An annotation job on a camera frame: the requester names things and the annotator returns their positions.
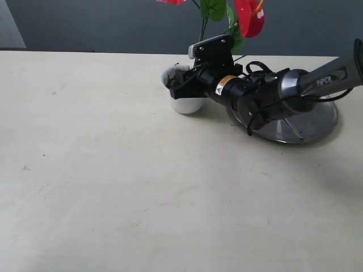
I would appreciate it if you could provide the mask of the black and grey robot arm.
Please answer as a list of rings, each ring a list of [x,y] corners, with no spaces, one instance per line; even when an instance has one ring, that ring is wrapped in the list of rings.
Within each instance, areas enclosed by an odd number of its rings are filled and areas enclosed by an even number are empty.
[[[209,98],[225,106],[246,124],[248,135],[269,123],[311,112],[318,103],[341,99],[362,85],[362,40],[355,39],[347,56],[311,71],[289,68],[273,72],[252,61],[234,62],[230,35],[219,35],[188,49],[197,65],[177,69],[167,80],[170,96],[177,99]]]

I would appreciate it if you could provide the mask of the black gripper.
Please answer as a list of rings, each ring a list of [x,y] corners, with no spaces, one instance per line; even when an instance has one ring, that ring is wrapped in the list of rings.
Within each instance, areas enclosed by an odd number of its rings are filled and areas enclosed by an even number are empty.
[[[236,105],[240,97],[252,91],[255,83],[243,74],[243,66],[210,67],[199,71],[175,70],[170,78],[170,95],[173,99],[209,98],[221,105]]]

